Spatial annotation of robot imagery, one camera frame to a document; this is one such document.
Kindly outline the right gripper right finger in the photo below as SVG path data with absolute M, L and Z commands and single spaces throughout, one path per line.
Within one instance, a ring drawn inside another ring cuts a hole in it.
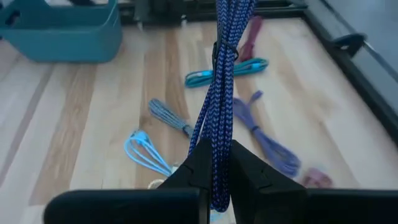
M 398 224 L 398 190 L 308 189 L 237 141 L 229 191 L 237 224 Z

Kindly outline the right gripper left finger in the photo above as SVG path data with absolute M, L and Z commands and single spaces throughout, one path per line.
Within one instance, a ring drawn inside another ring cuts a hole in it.
M 201 140 L 156 189 L 64 192 L 47 204 L 44 224 L 209 224 L 211 155 Z

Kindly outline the teal plastic bin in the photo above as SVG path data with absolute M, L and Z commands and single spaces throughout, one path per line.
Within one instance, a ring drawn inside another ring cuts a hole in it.
M 50 6 L 45 0 L 13 0 L 0 10 L 0 36 L 37 62 L 108 62 L 123 36 L 118 1 Z

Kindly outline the black mount bar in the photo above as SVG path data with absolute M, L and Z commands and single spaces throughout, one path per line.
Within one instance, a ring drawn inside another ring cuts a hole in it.
M 362 33 L 343 35 L 331 41 L 335 49 L 345 52 L 351 58 L 365 45 L 367 36 Z

